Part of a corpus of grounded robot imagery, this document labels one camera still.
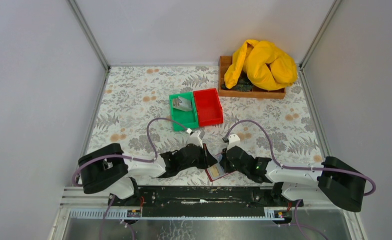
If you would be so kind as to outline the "green plastic bin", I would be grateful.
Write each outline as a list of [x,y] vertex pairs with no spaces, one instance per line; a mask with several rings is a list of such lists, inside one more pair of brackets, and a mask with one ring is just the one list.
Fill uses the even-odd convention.
[[[182,98],[188,100],[192,106],[192,110],[185,112],[185,111],[173,108],[173,99],[176,99],[178,97],[182,97]],[[174,120],[178,123],[181,123],[182,125],[184,125],[187,128],[190,128],[190,129],[199,128],[197,109],[195,107],[194,96],[193,96],[192,92],[169,95],[169,105],[170,105],[172,120]]]

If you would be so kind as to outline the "red plastic bin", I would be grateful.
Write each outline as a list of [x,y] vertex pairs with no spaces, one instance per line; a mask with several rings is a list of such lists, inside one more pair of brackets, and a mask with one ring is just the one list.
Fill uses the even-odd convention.
[[224,122],[217,89],[196,90],[193,91],[193,97],[200,127],[219,125]]

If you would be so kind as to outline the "red leather card holder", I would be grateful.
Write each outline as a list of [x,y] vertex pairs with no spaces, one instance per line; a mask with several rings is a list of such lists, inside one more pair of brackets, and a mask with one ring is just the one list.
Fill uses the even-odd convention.
[[205,170],[210,182],[214,182],[220,178],[223,178],[224,176],[229,175],[229,173],[225,172],[224,168],[220,165],[222,161],[222,154],[218,153],[215,157],[217,159],[217,163]]

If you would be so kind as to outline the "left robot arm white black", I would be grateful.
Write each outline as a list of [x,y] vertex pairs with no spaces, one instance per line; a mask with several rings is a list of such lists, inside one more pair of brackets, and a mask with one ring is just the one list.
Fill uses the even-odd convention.
[[191,143],[180,150],[162,153],[160,159],[149,160],[145,156],[128,156],[120,144],[112,143],[81,157],[72,180],[87,195],[105,191],[123,200],[136,194],[136,176],[166,179],[185,169],[204,170],[217,163],[204,144]]

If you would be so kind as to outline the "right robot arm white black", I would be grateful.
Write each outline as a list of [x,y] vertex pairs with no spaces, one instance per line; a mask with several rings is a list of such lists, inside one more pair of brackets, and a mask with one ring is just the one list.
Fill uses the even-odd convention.
[[275,158],[253,157],[238,146],[226,148],[220,165],[227,173],[240,172],[256,183],[273,185],[275,202],[330,201],[338,208],[360,212],[366,177],[335,157],[322,163],[280,164]]

